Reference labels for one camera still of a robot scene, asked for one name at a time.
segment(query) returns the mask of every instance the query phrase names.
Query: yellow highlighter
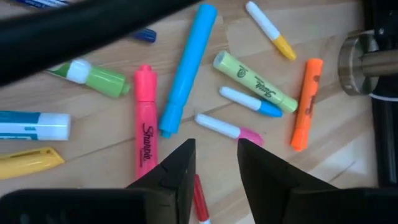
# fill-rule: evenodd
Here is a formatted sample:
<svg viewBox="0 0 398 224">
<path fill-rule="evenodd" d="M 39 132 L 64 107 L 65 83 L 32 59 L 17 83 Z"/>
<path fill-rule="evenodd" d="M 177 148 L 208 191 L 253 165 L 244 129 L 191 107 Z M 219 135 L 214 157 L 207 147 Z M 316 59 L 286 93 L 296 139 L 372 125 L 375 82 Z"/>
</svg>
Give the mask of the yellow highlighter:
<svg viewBox="0 0 398 224">
<path fill-rule="evenodd" d="M 266 33 L 268 38 L 274 43 L 278 50 L 290 60 L 296 59 L 296 53 L 292 47 L 287 43 L 285 38 L 280 34 L 278 29 L 272 24 L 267 16 L 261 11 L 256 3 L 249 1 L 246 3 L 246 10 L 250 16 L 257 22 L 259 27 Z"/>
<path fill-rule="evenodd" d="M 0 180 L 33 174 L 65 163 L 51 147 L 0 156 Z"/>
</svg>

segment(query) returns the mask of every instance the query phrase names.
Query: pink sharpie highlighter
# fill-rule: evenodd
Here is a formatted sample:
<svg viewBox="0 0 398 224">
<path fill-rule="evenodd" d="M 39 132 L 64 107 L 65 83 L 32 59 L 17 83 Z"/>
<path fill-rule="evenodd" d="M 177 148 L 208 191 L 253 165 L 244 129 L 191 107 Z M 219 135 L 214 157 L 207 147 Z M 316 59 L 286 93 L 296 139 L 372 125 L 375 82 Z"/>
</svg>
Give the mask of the pink sharpie highlighter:
<svg viewBox="0 0 398 224">
<path fill-rule="evenodd" d="M 136 179 L 157 165 L 156 73 L 141 65 L 134 73 L 136 91 Z"/>
</svg>

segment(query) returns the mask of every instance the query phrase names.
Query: wooden table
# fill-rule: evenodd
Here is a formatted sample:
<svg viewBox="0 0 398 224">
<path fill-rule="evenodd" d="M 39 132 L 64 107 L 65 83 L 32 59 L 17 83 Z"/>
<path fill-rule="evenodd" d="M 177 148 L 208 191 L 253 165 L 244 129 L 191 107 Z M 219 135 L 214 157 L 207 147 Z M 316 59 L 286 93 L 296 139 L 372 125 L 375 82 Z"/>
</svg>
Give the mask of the wooden table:
<svg viewBox="0 0 398 224">
<path fill-rule="evenodd" d="M 198 126 L 195 113 L 246 126 L 262 134 L 266 150 L 337 187 L 375 186 L 376 166 L 371 100 L 352 97 L 340 88 L 337 60 L 345 38 L 363 28 L 360 1 L 257 0 L 297 53 L 288 61 L 275 49 L 244 10 L 246 0 L 211 0 L 218 17 L 185 107 L 179 133 L 159 140 L 159 159 L 188 138 L 197 140 L 200 174 L 213 223 L 253 223 L 239 176 L 236 142 Z M 2 16 L 27 9 L 0 2 Z M 142 63 L 159 74 L 158 106 L 162 112 L 197 6 L 150 28 L 155 44 L 120 40 L 85 58 L 93 64 L 131 76 Z M 304 65 L 310 57 L 325 61 L 310 131 L 309 147 L 297 153 L 289 146 L 295 114 L 268 118 L 218 94 L 231 86 L 249 93 L 211 63 L 227 50 L 286 94 L 298 98 Z M 0 110 L 70 113 L 67 142 L 1 141 L 1 153 L 53 146 L 67 161 L 54 169 L 0 181 L 0 193 L 28 187 L 125 187 L 134 180 L 132 97 L 107 98 L 91 89 L 46 73 L 0 89 Z"/>
</svg>

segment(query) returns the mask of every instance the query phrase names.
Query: marker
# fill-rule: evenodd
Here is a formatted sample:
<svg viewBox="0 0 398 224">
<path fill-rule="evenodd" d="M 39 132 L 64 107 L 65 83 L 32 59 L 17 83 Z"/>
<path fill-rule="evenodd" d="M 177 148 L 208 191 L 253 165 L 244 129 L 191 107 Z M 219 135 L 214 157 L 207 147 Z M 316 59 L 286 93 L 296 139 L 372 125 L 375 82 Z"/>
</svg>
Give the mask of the marker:
<svg viewBox="0 0 398 224">
<path fill-rule="evenodd" d="M 51 147 L 0 156 L 0 180 L 33 174 L 65 163 Z"/>
<path fill-rule="evenodd" d="M 254 97 L 236 91 L 230 87 L 223 86 L 220 88 L 220 94 L 232 101 L 239 103 L 240 105 L 246 106 L 260 114 L 278 117 L 282 116 L 282 110 L 275 105 L 266 101 L 258 100 Z"/>
<path fill-rule="evenodd" d="M 258 133 L 255 133 L 248 128 L 239 128 L 237 126 L 234 126 L 224 121 L 220 121 L 204 114 L 197 114 L 195 116 L 195 121 L 203 127 L 216 131 L 232 139 L 238 140 L 241 138 L 245 138 L 256 143 L 259 146 L 262 146 L 264 144 L 264 140 L 262 140 L 262 137 Z"/>
<path fill-rule="evenodd" d="M 267 16 L 261 11 L 256 3 L 249 1 L 246 3 L 246 10 L 250 16 L 257 22 L 258 26 L 262 31 L 270 38 L 272 43 L 278 48 L 278 50 L 290 60 L 296 59 L 296 53 L 287 43 L 285 38 L 280 34 L 278 29 L 272 24 Z"/>
<path fill-rule="evenodd" d="M 207 209 L 205 194 L 201 187 L 199 175 L 195 175 L 195 183 L 193 186 L 193 203 L 195 211 L 200 224 L 211 224 L 209 218 L 209 211 Z"/>
<path fill-rule="evenodd" d="M 107 96 L 118 98 L 130 91 L 130 84 L 120 73 L 92 66 L 82 58 L 49 68 L 50 73 L 78 84 L 85 84 Z"/>
<path fill-rule="evenodd" d="M 51 9 L 55 7 L 63 7 L 69 5 L 69 1 L 63 1 L 63 0 L 12 0 L 12 1 L 32 6 L 37 9 Z M 128 37 L 132 37 L 137 40 L 143 40 L 149 43 L 154 43 L 156 41 L 156 32 L 148 28 L 143 28 L 139 31 L 132 32 L 131 34 L 128 35 Z"/>
<path fill-rule="evenodd" d="M 282 93 L 273 84 L 252 71 L 225 50 L 217 54 L 213 66 L 233 80 L 275 104 L 283 111 L 293 113 L 297 109 L 297 101 Z"/>
<path fill-rule="evenodd" d="M 323 60 L 318 58 L 311 58 L 307 61 L 300 106 L 298 108 L 292 142 L 290 143 L 295 151 L 302 151 L 307 148 L 308 133 L 311 128 L 313 107 L 319 87 L 322 65 Z"/>
<path fill-rule="evenodd" d="M 191 92 L 216 16 L 217 9 L 214 6 L 202 4 L 199 7 L 160 118 L 159 129 L 164 138 L 170 138 L 178 132 L 183 107 Z"/>
<path fill-rule="evenodd" d="M 141 65 L 135 72 L 136 95 L 136 178 L 157 165 L 156 73 L 150 65 Z"/>
<path fill-rule="evenodd" d="M 66 141 L 70 115 L 0 111 L 0 139 Z"/>
</svg>

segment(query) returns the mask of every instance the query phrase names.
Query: green highlighter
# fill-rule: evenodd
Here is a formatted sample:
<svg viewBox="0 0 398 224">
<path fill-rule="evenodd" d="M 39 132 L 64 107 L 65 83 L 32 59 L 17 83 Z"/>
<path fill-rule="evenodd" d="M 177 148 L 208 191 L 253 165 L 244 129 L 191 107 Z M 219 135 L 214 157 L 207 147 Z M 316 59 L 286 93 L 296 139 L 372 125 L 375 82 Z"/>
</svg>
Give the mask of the green highlighter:
<svg viewBox="0 0 398 224">
<path fill-rule="evenodd" d="M 47 71 L 72 82 L 85 84 L 112 98 L 125 95 L 130 90 L 130 84 L 124 75 L 92 66 L 81 58 L 57 65 Z"/>
<path fill-rule="evenodd" d="M 227 51 L 220 51 L 214 59 L 213 66 L 235 81 L 248 87 L 253 92 L 277 105 L 283 111 L 293 113 L 297 101 L 282 93 L 278 88 L 245 66 Z"/>
</svg>

